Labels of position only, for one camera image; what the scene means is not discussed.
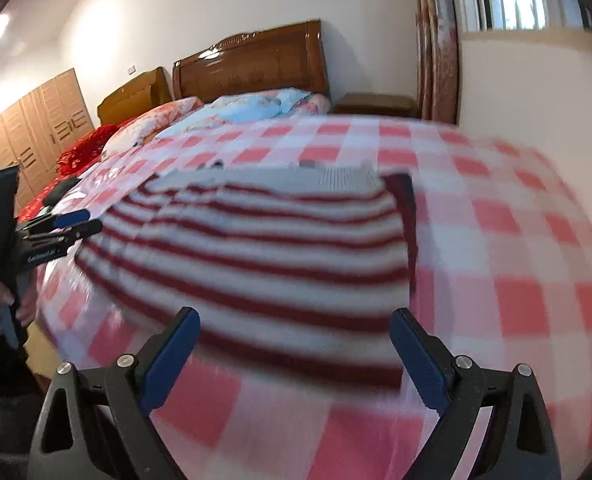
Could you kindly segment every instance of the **red cloth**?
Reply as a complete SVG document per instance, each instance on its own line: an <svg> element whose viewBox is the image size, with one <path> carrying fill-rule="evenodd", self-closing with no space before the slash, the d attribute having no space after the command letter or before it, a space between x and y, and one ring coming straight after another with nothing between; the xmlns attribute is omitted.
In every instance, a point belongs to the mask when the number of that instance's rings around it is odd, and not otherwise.
<svg viewBox="0 0 592 480"><path fill-rule="evenodd" d="M96 164L100 160L100 155L96 156L92 160L90 160L86 165L77 169L72 174L68 174L67 176L57 176L54 180L52 180L46 187L43 189L38 195L34 197L34 199L27 204L23 210L18 215L19 222L27 222L32 218L35 218L36 215L40 212L40 210L44 207L42 205L42 199L45 198L49 192L54 189L56 184L58 184L61 180L67 180L71 176L80 175L87 171L93 164Z"/></svg>
<svg viewBox="0 0 592 480"><path fill-rule="evenodd" d="M107 141L122 127L127 126L134 119L128 119L120 124L106 124L79 139L69 149L60 154L57 160L58 174L72 176L83 167L89 167L90 162L98 158Z"/></svg>

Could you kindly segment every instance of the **red and white checkered bedsheet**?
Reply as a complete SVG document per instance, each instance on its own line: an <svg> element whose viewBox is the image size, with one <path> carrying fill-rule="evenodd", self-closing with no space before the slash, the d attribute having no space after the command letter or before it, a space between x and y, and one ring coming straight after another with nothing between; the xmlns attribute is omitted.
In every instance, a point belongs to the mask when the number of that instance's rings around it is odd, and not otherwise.
<svg viewBox="0 0 592 480"><path fill-rule="evenodd" d="M592 454L592 226L548 161L428 123L304 117L155 140L101 164L58 205L98 216L155 172L225 165L369 161L408 168L418 201L412 311L454 354L510 370L530 364L564 478ZM39 323L79 368L137 351L137 328L73 263L39 279ZM394 480L432 431L405 377L399 396L325 392L192 358L154 423L189 479ZM484 434L479 418L472 442ZM455 478L466 478L468 447Z"/></svg>

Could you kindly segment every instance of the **screw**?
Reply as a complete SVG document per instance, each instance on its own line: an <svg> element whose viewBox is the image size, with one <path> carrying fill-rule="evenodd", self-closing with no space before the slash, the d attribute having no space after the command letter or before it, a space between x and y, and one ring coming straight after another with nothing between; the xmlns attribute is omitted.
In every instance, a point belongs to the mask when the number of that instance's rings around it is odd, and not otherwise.
<svg viewBox="0 0 592 480"><path fill-rule="evenodd" d="M532 369L528 365L518 365L518 373L522 376L529 377L532 374Z"/></svg>
<svg viewBox="0 0 592 480"><path fill-rule="evenodd" d="M472 360L467 357L466 355L459 355L456 358L456 366L458 368L465 368L465 370L467 370L468 368L471 368L471 366L473 365Z"/></svg>
<svg viewBox="0 0 592 480"><path fill-rule="evenodd" d="M56 372L59 375L68 374L68 373L70 373L70 370L71 370L71 363L68 363L68 362L60 363L58 365L58 368L56 368Z"/></svg>
<svg viewBox="0 0 592 480"><path fill-rule="evenodd" d="M134 361L135 359L133 355L125 354L116 359L116 364L121 368L129 368L134 364Z"/></svg>

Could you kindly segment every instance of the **wooden wardrobe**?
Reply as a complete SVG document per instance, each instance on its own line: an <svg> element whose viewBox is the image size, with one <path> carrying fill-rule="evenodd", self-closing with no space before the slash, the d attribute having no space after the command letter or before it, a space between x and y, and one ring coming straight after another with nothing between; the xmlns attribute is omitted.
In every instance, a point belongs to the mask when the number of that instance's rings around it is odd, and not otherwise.
<svg viewBox="0 0 592 480"><path fill-rule="evenodd" d="M63 150L93 129L73 68L0 114L0 169L18 164L21 170L17 210L56 177Z"/></svg>

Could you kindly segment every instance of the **floral curtain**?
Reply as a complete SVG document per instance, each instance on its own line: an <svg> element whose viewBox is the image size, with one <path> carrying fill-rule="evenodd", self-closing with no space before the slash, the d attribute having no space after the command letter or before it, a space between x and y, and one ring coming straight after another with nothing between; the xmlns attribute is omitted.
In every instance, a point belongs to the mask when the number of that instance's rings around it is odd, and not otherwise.
<svg viewBox="0 0 592 480"><path fill-rule="evenodd" d="M418 0L420 118L455 124L458 117L458 31L454 0Z"/></svg>

